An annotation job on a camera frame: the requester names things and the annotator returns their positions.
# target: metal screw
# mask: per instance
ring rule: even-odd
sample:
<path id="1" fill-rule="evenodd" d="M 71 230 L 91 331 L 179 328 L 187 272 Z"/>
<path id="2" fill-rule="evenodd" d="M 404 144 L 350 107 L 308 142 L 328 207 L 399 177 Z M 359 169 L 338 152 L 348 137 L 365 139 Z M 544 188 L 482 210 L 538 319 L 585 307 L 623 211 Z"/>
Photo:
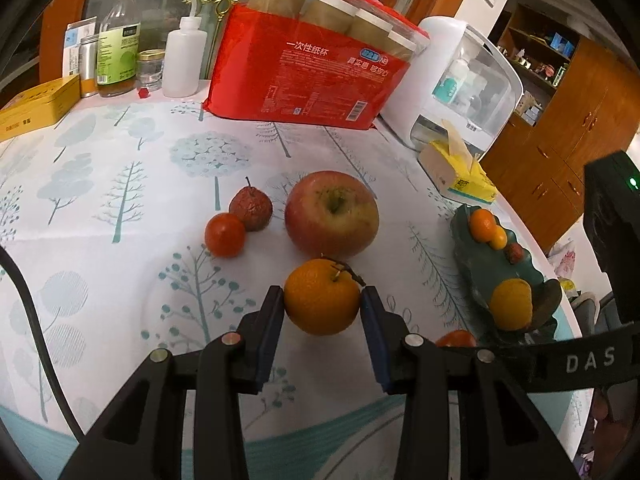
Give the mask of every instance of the metal screw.
<path id="1" fill-rule="evenodd" d="M 420 334 L 407 334 L 404 336 L 404 342 L 409 346 L 422 346 L 424 339 Z"/>
<path id="2" fill-rule="evenodd" d="M 237 345 L 242 341 L 242 336 L 238 332 L 227 332 L 222 336 L 222 343 L 225 345 Z"/>
<path id="3" fill-rule="evenodd" d="M 149 354 L 149 359 L 151 359 L 155 363 L 161 363 L 165 359 L 169 357 L 169 352 L 167 352 L 164 348 L 156 348 Z"/>
<path id="4" fill-rule="evenodd" d="M 489 364 L 494 361 L 495 354 L 491 352 L 491 350 L 482 349 L 482 350 L 478 350 L 476 357 L 480 362 Z"/>

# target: wooden door frame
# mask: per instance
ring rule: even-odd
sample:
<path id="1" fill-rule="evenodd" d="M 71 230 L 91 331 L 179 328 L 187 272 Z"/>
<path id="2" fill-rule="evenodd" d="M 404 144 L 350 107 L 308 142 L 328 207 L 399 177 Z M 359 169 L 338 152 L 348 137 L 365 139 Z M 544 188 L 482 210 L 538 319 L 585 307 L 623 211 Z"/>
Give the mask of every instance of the wooden door frame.
<path id="1" fill-rule="evenodd" d="M 52 0 L 42 13 L 40 82 L 62 77 L 62 50 L 66 26 L 82 20 L 85 0 Z"/>

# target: barcode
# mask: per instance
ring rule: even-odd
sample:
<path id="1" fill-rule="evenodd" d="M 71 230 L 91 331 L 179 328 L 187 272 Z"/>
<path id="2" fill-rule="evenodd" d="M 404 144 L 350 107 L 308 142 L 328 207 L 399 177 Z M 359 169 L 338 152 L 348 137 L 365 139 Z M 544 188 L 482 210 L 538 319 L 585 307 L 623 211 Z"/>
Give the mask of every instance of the barcode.
<path id="1" fill-rule="evenodd" d="M 364 107 L 367 106 L 367 104 L 368 103 L 366 101 L 356 101 L 356 104 L 353 105 L 351 112 L 349 112 L 349 115 L 347 115 L 347 121 L 357 121 L 358 117 L 364 110 Z"/>

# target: tree print tablecloth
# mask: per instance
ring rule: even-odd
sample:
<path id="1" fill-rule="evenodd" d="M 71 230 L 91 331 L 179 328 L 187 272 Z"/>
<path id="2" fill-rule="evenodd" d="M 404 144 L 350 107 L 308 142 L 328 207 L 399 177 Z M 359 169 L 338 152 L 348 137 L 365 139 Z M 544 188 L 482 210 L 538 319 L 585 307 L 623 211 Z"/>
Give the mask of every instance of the tree print tablecloth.
<path id="1" fill-rule="evenodd" d="M 202 111 L 205 93 L 190 100 L 160 92 L 146 100 L 133 92 L 94 96 L 55 126 L 0 144 L 0 243 L 31 288 L 84 430 L 153 348 L 203 348 L 304 261 L 282 218 L 289 191 L 311 171 L 350 173 L 375 194 L 380 231 L 351 264 L 389 310 L 431 340 L 455 328 L 484 332 L 452 257 L 457 204 L 436 192 L 414 152 L 383 128 L 222 120 Z M 204 225 L 226 210 L 245 176 L 270 195 L 273 219 L 248 235 L 240 257 L 213 258 L 202 244 Z M 530 239 L 507 204 L 494 211 Z M 536 265 L 551 274 L 543 258 Z M 53 479 L 75 440 L 14 286 L 4 271 L 0 280 L 0 416 L 36 470 Z M 557 338 L 579 335 L 566 301 L 556 316 Z M 241 398 L 252 480 L 391 479 L 403 400 L 376 383 L 359 318 L 325 338 L 285 319 L 263 392 Z M 534 401 L 575 452 L 590 394 Z M 183 478 L 191 477 L 192 429 L 190 397 Z"/>

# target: blue box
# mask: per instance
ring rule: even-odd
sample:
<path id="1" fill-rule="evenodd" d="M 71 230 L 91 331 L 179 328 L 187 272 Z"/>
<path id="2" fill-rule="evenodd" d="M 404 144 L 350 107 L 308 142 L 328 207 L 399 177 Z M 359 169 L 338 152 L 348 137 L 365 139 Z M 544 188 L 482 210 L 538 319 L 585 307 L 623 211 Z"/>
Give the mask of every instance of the blue box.
<path id="1" fill-rule="evenodd" d="M 551 41 L 551 48 L 557 50 L 560 54 L 569 57 L 573 53 L 575 47 L 567 38 L 563 38 L 556 32 L 553 40 Z"/>

